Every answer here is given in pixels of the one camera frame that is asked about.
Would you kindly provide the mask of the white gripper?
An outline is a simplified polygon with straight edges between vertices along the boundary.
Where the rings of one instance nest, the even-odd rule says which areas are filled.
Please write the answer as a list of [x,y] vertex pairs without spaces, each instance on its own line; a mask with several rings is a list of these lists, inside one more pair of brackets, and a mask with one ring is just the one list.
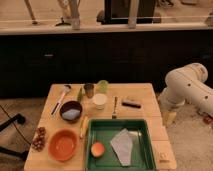
[[158,102],[163,113],[163,125],[171,125],[176,118],[176,112],[182,106],[182,99],[174,94],[161,93],[158,97]]

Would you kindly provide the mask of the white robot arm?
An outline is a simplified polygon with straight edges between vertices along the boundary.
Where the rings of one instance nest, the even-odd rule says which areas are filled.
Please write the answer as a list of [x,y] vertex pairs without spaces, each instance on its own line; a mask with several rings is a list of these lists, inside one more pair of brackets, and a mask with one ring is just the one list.
[[165,126],[175,120],[177,110],[186,101],[194,104],[204,115],[205,124],[213,125],[213,88],[204,84],[207,78],[208,71],[200,63],[191,63],[166,74],[166,87],[158,96]]

